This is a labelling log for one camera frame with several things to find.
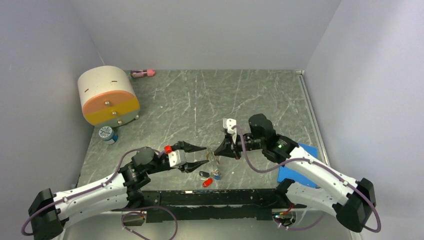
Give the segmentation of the black key fob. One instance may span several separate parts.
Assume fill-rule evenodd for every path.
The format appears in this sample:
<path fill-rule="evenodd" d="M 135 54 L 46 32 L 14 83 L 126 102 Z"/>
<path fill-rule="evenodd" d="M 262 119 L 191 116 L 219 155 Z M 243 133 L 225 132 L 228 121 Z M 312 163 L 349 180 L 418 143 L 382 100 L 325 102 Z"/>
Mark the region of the black key fob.
<path fill-rule="evenodd" d="M 208 173 L 206 171 L 199 171 L 198 174 L 203 178 L 209 178 L 211 176 L 210 173 Z"/>

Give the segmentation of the red key tag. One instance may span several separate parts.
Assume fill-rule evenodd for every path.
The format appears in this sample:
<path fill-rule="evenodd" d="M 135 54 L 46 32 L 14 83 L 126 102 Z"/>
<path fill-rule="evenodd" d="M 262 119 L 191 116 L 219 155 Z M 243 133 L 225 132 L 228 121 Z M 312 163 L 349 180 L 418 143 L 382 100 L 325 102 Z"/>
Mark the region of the red key tag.
<path fill-rule="evenodd" d="M 206 180 L 203 181 L 202 187 L 207 188 L 208 186 L 210 186 L 213 183 L 213 181 L 214 180 L 212 178 L 207 178 Z"/>

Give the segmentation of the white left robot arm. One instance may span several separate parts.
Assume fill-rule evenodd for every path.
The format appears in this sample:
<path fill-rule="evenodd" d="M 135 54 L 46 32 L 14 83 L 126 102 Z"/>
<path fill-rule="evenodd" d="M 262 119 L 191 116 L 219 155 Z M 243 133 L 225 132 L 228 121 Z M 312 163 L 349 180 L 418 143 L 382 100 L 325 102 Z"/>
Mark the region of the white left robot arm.
<path fill-rule="evenodd" d="M 131 149 L 123 154 L 114 172 L 104 178 L 56 193 L 49 188 L 40 191 L 28 209 L 21 234 L 51 240 L 72 224 L 103 212 L 142 215 L 149 209 L 162 209 L 152 196 L 141 192 L 151 182 L 150 175 L 170 170 L 191 173 L 208 161 L 188 162 L 186 154 L 204 150 L 185 141 L 167 145 L 163 151 L 148 146 Z"/>

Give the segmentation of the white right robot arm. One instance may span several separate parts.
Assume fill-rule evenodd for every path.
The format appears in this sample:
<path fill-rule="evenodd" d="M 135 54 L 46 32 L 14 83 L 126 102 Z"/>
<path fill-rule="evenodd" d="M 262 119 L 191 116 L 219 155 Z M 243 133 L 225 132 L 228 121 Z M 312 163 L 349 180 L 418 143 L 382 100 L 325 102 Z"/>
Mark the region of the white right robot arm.
<path fill-rule="evenodd" d="M 304 205 L 334 216 L 352 232 L 381 231 L 375 188 L 370 180 L 357 180 L 318 160 L 296 141 L 278 134 L 273 123 L 262 113 L 252 115 L 248 123 L 250 132 L 243 133 L 235 119 L 224 118 L 224 140 L 214 155 L 234 159 L 244 157 L 247 165 L 261 174 L 285 167 L 317 185 L 312 188 L 284 179 L 274 195 L 276 204 L 282 208 L 290 204 Z"/>

